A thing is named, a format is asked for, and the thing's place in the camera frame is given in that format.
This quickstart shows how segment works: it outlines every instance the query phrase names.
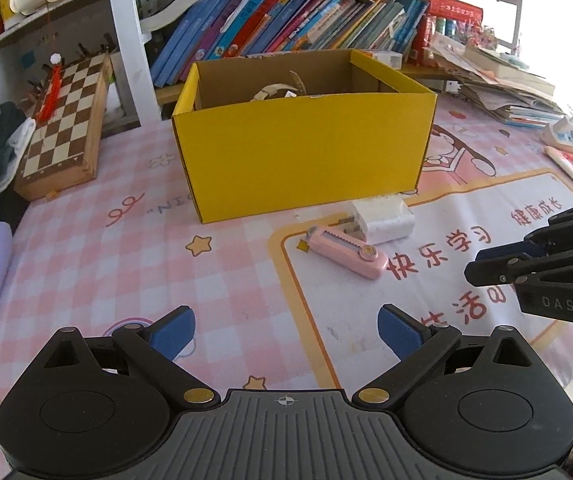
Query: row of books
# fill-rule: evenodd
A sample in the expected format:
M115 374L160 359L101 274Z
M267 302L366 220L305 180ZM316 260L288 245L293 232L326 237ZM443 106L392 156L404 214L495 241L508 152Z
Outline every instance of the row of books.
M155 86L186 80L196 60L361 48L405 53L423 0L199 0L151 65Z

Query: gray gripper base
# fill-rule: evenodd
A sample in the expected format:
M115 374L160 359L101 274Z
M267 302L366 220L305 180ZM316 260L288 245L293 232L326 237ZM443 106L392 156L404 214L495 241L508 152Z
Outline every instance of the gray gripper base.
M9 480L31 478L13 472ZM338 391L234 390L220 407L180 417L152 455L106 480L465 480L414 450L386 413ZM563 480L560 470L532 477Z

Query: white power adapter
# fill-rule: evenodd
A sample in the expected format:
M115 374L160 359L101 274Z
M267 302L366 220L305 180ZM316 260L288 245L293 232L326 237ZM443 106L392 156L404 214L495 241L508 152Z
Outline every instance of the white power adapter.
M407 237L415 227L415 216L397 194L353 200L349 212L355 225L351 234L371 245Z

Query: table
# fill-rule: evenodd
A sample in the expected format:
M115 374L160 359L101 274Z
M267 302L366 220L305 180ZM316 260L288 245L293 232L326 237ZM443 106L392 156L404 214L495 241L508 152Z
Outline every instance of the table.
M463 333L512 324L567 384L573 324L524 315L510 286L474 288L462 275L478 250L573 205L573 183L537 133L441 96L419 190L406 200L414 234L381 246L390 272L371 282L299 248L309 226L345 214L342 203L202 225L169 122L105 139L97 180L32 203L14 237L0 298L0 402L61 326L107 335L180 304L195 311L196 335L175 362L222 395L352 394L397 362L375 328L383 303ZM7 471L0 451L0 478Z

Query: cartoon girl print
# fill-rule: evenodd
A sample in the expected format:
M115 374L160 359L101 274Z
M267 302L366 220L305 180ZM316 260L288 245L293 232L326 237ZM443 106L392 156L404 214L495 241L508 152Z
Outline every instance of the cartoon girl print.
M495 175L495 166L488 158L472 150L446 129L433 125L422 163L418 194L444 187L445 184L462 186Z

